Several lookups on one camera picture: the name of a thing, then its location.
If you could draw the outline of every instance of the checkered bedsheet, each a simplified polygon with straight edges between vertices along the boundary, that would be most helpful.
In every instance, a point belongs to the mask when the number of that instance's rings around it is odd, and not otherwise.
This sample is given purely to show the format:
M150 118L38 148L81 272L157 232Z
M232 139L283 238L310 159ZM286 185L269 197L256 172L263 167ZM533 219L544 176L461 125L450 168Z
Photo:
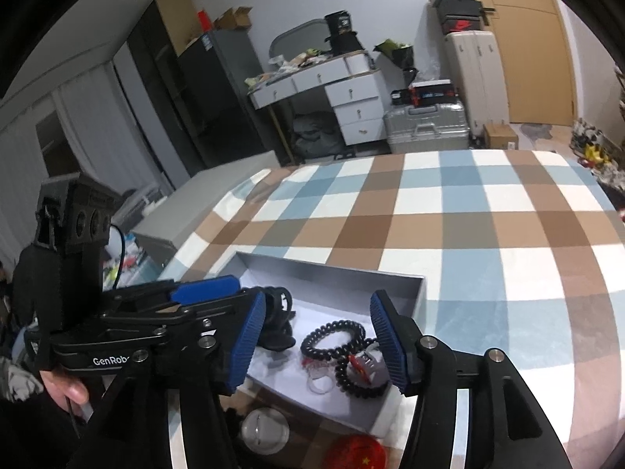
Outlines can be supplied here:
M554 153L378 156L258 173L226 194L163 277L202 279L237 250L425 275L422 331L452 349L504 349L573 467L596 468L625 430L624 237L590 173ZM234 400L243 410L275 405L267 395L248 387ZM467 403L461 393L453 467L463 463ZM297 431L302 413L281 408ZM384 440L389 467L401 458L413 408L405 399ZM342 429L309 422L315 427L298 433L309 447L284 462L318 466Z

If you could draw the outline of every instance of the desk leg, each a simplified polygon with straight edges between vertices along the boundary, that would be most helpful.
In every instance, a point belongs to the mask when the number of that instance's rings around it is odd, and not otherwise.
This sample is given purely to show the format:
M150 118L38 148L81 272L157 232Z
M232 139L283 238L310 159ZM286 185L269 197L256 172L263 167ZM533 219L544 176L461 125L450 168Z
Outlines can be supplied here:
M287 155L291 159L291 162L293 163L293 165L297 166L298 163L295 161L295 157L293 156L291 147L289 146L289 143L287 142L286 137L284 136L284 133L282 132L282 127L280 127L280 123L277 120L276 113L274 113L273 106L270 104L267 106L267 109L270 112L271 120L274 122L274 127L277 130L278 136L280 136L280 139L282 140L282 144L284 145L284 148L286 149Z

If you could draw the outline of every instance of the dark wardrobe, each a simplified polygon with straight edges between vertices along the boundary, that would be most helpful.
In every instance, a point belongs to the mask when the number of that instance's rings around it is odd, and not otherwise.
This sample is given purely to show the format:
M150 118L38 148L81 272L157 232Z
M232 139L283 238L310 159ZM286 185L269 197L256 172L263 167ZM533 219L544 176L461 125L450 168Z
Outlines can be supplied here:
M130 33L128 46L189 174L268 150L287 163L268 115L255 111L247 96L245 79L263 71L247 31L213 30L186 48L172 44L172 35L154 1Z

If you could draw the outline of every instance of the blue rubber pad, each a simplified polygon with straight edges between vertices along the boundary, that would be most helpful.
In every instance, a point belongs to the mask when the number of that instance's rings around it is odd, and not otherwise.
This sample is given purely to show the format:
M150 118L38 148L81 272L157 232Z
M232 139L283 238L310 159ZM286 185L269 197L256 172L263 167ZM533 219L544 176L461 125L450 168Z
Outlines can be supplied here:
M254 348L265 322L265 310L265 295L258 293L249 309L248 317L241 327L239 337L230 352L230 373L226 386L231 393L234 393L236 388L243 384L245 376L248 374L249 363L252 361Z
M236 294L241 289L239 279L233 275L217 277L181 284L176 291L170 294L171 301L182 305L193 305L212 299L221 299Z
M405 352L377 294L371 296L370 309L371 322L376 331L377 342L380 344L380 351L384 356L384 364L389 371L391 382L399 388L401 393L404 393L408 386Z

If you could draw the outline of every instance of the metal bolt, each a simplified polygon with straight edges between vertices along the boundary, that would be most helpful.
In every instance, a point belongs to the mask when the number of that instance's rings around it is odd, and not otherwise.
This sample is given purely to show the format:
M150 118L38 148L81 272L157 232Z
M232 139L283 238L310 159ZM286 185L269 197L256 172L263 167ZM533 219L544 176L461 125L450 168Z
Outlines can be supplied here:
M201 337L200 340L198 340L198 346L202 347L202 349L210 349L216 343L217 341L215 340L215 337L211 337L210 335Z
M133 352L132 360L135 363L141 363L148 359L148 352L145 349L139 349L138 351Z
M434 349L438 345L438 340L427 335L421 338L421 345L426 349Z
M488 357L493 360L493 362L497 363L501 363L505 360L505 354L499 349L491 349L488 351Z

